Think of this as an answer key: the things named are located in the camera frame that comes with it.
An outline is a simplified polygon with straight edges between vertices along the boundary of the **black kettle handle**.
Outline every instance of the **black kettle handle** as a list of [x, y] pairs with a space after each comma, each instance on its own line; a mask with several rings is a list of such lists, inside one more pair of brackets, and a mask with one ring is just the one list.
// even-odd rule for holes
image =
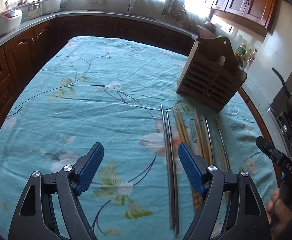
[[275, 70], [273, 67], [271, 68], [274, 72], [275, 72], [275, 74], [279, 77], [279, 79], [280, 79], [280, 81], [281, 81], [281, 83], [282, 83], [282, 87], [284, 88], [284, 92], [285, 92], [285, 94], [288, 96], [288, 97], [290, 97], [290, 92], [288, 91], [288, 88], [286, 87], [286, 84], [285, 84], [285, 81], [284, 81], [284, 79], [282, 78], [282, 76], [279, 74], [279, 72], [277, 71], [277, 70]]

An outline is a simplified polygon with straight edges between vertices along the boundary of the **blue gripper pad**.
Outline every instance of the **blue gripper pad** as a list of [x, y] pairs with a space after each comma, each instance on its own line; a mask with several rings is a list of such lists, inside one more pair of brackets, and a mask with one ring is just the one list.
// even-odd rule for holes
[[193, 190], [197, 191], [201, 196], [204, 196], [206, 189], [202, 182], [202, 174], [183, 144], [180, 144], [178, 147], [178, 156], [187, 174], [190, 185], [193, 187]]
[[78, 174], [78, 185], [75, 189], [75, 193], [77, 196], [80, 196], [84, 191], [88, 190], [90, 183], [92, 182], [96, 174], [96, 171], [99, 165], [101, 164], [102, 159], [104, 158], [103, 145], [101, 143], [96, 143], [96, 144], [88, 152], [87, 155], [90, 155], [91, 151], [94, 151], [93, 154], [90, 156], [89, 160], [81, 169], [80, 173]]

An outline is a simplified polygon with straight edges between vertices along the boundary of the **silver bolt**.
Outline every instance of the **silver bolt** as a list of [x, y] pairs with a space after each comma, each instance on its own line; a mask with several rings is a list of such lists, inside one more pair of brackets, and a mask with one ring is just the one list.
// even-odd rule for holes
[[32, 176], [34, 178], [38, 177], [39, 175], [40, 175], [40, 172], [39, 171], [34, 171], [33, 174], [32, 174]]
[[210, 170], [210, 171], [216, 171], [217, 170], [217, 167], [214, 166], [214, 165], [210, 165], [210, 166], [208, 166], [208, 170]]
[[73, 166], [71, 166], [71, 165], [66, 165], [64, 167], [64, 171], [71, 171], [72, 169], [73, 169]]
[[244, 177], [248, 177], [249, 173], [247, 171], [241, 171], [240, 172], [241, 175], [243, 175]]

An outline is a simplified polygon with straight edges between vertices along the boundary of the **rice cooker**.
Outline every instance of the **rice cooker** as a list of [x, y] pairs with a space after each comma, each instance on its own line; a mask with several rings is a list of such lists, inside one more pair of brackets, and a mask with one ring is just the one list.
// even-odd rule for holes
[[58, 12], [61, 8], [61, 0], [44, 0], [42, 5], [42, 14]]
[[0, 36], [15, 29], [22, 20], [23, 12], [19, 9], [8, 9], [0, 14]]

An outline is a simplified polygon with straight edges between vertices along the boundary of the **countertop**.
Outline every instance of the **countertop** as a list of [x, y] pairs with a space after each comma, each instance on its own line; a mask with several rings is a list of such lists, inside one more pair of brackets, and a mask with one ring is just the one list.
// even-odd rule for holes
[[154, 24], [157, 26], [165, 27], [167, 29], [177, 31], [179, 33], [182, 33], [186, 36], [192, 37], [192, 39], [196, 39], [196, 34], [191, 33], [181, 27], [172, 25], [170, 23], [165, 23], [163, 21], [159, 20], [152, 20], [143, 16], [136, 16], [136, 15], [130, 15], [130, 14], [122, 14], [122, 13], [116, 13], [116, 12], [102, 12], [102, 11], [82, 11], [82, 10], [72, 10], [72, 11], [62, 11], [62, 12], [57, 12], [54, 14], [48, 14], [48, 15], [43, 15], [38, 18], [28, 20], [25, 22], [22, 22], [18, 27], [16, 27], [14, 30], [11, 32], [3, 35], [0, 37], [0, 46], [2, 46], [4, 43], [9, 41], [10, 39], [14, 38], [18, 34], [40, 24], [43, 22], [46, 22], [48, 20], [54, 19], [56, 17], [65, 17], [65, 16], [86, 16], [86, 15], [91, 15], [91, 16], [105, 16], [105, 17], [118, 17], [118, 18], [124, 18], [124, 19], [131, 19], [131, 20], [136, 20], [136, 21], [141, 21], [141, 22], [146, 22], [150, 24]]

